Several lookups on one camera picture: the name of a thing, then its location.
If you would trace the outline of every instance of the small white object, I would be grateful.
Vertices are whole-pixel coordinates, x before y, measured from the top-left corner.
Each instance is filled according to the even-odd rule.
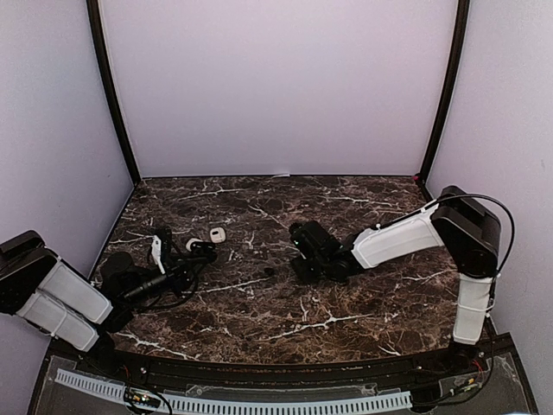
[[[60,259],[38,288],[97,324],[113,310],[107,298]]]
[[[82,316],[46,292],[36,291],[17,311],[19,317],[60,337],[76,349],[87,352],[99,338],[96,329]]]
[[[463,344],[476,344],[482,333],[482,326],[488,311],[490,287],[493,278],[470,278],[461,274],[457,317],[453,338]]]
[[[222,227],[215,227],[209,231],[209,238],[214,244],[220,244],[221,242],[226,241],[225,229]]]
[[[192,251],[192,244],[194,242],[202,242],[201,239],[198,239],[198,238],[192,238],[192,239],[189,239],[188,242],[187,242],[187,251],[191,252]]]
[[[159,271],[162,274],[165,274],[165,268],[163,268],[162,264],[162,240],[157,236],[154,236],[154,240],[152,242],[152,258],[159,268]]]

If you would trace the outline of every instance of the lavender wall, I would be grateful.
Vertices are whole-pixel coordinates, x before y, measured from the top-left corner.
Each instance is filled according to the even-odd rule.
[[[109,0],[145,176],[415,174],[456,0]]]
[[[86,3],[0,2],[0,240],[37,230],[88,274],[131,190]],[[24,414],[48,338],[0,316],[1,413]]]
[[[437,194],[456,183],[512,209],[518,239],[493,319],[513,334],[541,413],[553,413],[553,3],[490,0],[471,8],[429,186]]]

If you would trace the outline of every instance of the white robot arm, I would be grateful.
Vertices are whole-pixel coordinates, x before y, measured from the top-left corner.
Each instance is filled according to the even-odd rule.
[[[172,290],[176,304],[183,303],[182,292],[195,291],[198,273],[217,258],[212,243],[195,242],[186,255],[172,255],[172,247],[170,229],[163,228],[151,247],[156,268],[135,266],[127,252],[111,255],[97,290],[27,231],[0,244],[0,313],[18,315],[82,352],[103,350],[111,342],[105,333],[122,329],[148,298]]]
[[[457,187],[425,207],[388,224],[367,228],[342,244],[315,221],[295,224],[291,239],[302,254],[291,264],[304,282],[350,275],[390,259],[434,246],[446,246],[460,273],[454,342],[474,345],[489,310],[497,277],[500,224],[497,216]]]

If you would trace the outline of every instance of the dark brown marble surface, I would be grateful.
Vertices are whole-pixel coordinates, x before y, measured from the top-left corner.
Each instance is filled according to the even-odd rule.
[[[175,241],[227,242],[201,274],[198,294],[169,311],[137,316],[113,337],[122,350],[234,363],[329,363],[446,347],[458,282],[444,249],[395,259],[346,286],[298,284],[289,267],[293,222],[318,220],[338,238],[424,203],[407,177],[215,177],[142,182],[102,260],[130,252],[144,265],[154,227]],[[268,277],[265,267],[276,274]],[[167,301],[173,301],[172,294]]]

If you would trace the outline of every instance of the black cable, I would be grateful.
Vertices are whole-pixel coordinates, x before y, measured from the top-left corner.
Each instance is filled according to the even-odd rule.
[[[198,285],[199,285],[199,282],[200,282],[200,279],[198,277],[198,273],[194,274],[194,284],[192,286],[192,290],[182,300],[177,301],[176,303],[156,305],[154,307],[148,307],[147,310],[170,310],[170,309],[173,309],[174,307],[178,307],[178,306],[183,305],[184,303],[186,303],[188,300],[190,300],[190,298],[192,298],[194,293],[198,290]]]
[[[452,393],[448,393],[447,395],[443,395],[441,396],[440,398],[438,399],[434,399],[434,400],[431,400],[429,402],[413,402],[413,406],[419,406],[419,407],[424,407],[424,406],[453,406],[453,405],[460,405],[460,404],[464,404],[466,402],[468,402],[469,400],[472,400],[474,399],[483,389],[484,387],[487,385],[487,383],[490,381],[490,379],[492,378],[492,374],[493,374],[493,362],[494,362],[494,358],[495,358],[495,350],[494,350],[494,347],[493,347],[493,333],[492,331],[489,329],[488,325],[491,324],[491,322],[488,320],[487,321],[487,324],[484,326],[485,329],[486,329],[486,332],[487,332],[487,335],[490,339],[490,357],[492,359],[492,361],[490,362],[490,370],[488,371],[488,375],[487,377],[484,379],[484,381],[479,385],[478,389],[476,390],[475,393],[473,393],[472,395],[468,396],[467,398],[465,399],[462,399],[462,400],[456,400],[454,402],[443,402],[444,400],[447,400],[449,398],[453,398],[454,396],[457,396],[458,395],[458,392],[459,390],[465,388],[466,386],[462,386],[462,387],[459,387],[458,390],[456,392],[454,392],[453,394]]]
[[[79,358],[86,362],[86,364],[92,366],[94,369],[98,370],[101,374],[103,374],[108,379],[113,379],[113,376],[109,375],[108,373],[104,372],[102,369],[100,369],[98,366],[96,366],[94,363],[92,363],[89,359],[85,359],[82,356],[79,356]],[[173,415],[173,406],[169,403],[167,398],[165,398],[163,395],[161,395],[159,392],[153,390],[152,388],[145,386],[145,385],[139,385],[135,382],[130,381],[130,376],[127,377],[127,381],[125,381],[125,390],[129,388],[129,386],[138,387],[140,389],[145,389],[146,391],[154,394],[157,398],[161,399],[163,403],[167,406],[168,409],[168,415]]]
[[[143,313],[144,311],[148,311],[148,310],[151,310],[151,308],[156,305],[157,303],[160,302],[160,300],[162,299],[163,295],[160,294],[159,296],[156,297],[156,299],[154,301],[152,301],[150,304],[148,305],[144,305],[143,307],[141,308],[137,308],[137,309],[134,309],[135,312],[137,313]]]
[[[181,251],[181,248],[179,248],[179,246],[177,244],[171,244],[171,247],[173,249],[175,249],[176,253],[180,256],[180,257],[183,257],[184,254],[182,253]]]
[[[435,201],[432,201],[429,204],[425,205],[424,208],[425,209],[432,208],[438,203],[442,203],[444,201],[452,201],[455,199],[483,199],[485,201],[490,201],[492,203],[495,203],[500,208],[502,208],[507,214],[507,216],[509,217],[509,221],[511,222],[511,240],[509,241],[509,246],[505,251],[505,256],[503,257],[503,260],[501,261],[501,264],[499,264],[499,267],[498,267],[498,273],[501,272],[501,270],[503,270],[503,267],[505,266],[505,263],[507,262],[507,259],[511,255],[512,246],[515,241],[515,220],[512,217],[511,211],[507,206],[505,206],[502,202],[498,201],[497,199],[494,199],[491,196],[478,195],[478,194],[451,195],[451,196],[439,197]]]
[[[129,381],[127,378],[127,383],[125,383],[124,391],[125,393],[130,394],[130,385],[128,384],[128,382]],[[146,410],[140,409],[138,406],[135,405],[132,399],[125,400],[125,398],[123,398],[123,402],[125,404],[129,404],[129,406],[132,408],[131,410],[129,410],[129,407],[125,406],[127,408],[127,411],[135,413],[136,415],[150,415],[151,413],[154,413],[154,411],[146,411]]]
[[[150,265],[152,263],[152,247],[148,248],[148,252],[146,252],[146,264]]]

